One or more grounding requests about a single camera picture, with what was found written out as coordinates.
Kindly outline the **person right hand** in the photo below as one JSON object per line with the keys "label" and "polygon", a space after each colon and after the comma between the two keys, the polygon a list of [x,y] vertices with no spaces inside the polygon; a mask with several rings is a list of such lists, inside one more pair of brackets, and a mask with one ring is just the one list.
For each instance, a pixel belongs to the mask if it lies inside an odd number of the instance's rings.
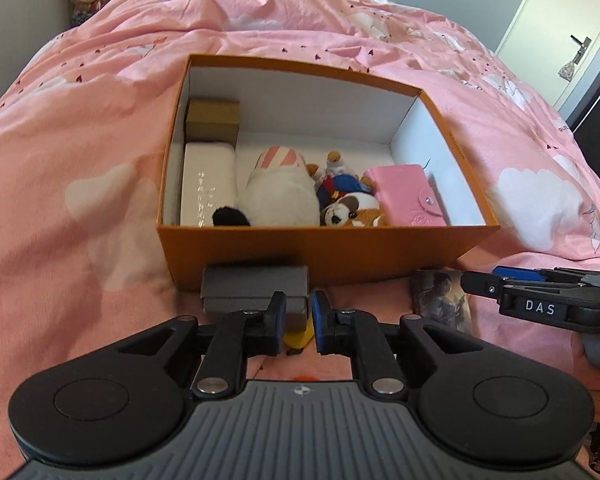
{"label": "person right hand", "polygon": [[581,335],[578,333],[572,334],[571,350],[573,358],[572,374],[588,389],[594,403],[594,422],[600,422],[600,370],[588,362]]}

